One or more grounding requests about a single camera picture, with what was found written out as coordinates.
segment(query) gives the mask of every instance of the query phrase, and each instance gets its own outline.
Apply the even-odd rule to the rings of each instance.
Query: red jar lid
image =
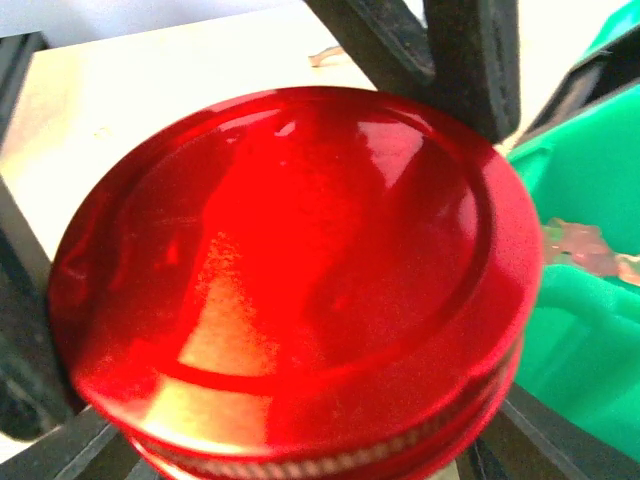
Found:
[[[153,136],[49,286],[78,392],[174,478],[424,478],[499,407],[541,270],[507,162],[387,94],[294,88]]]

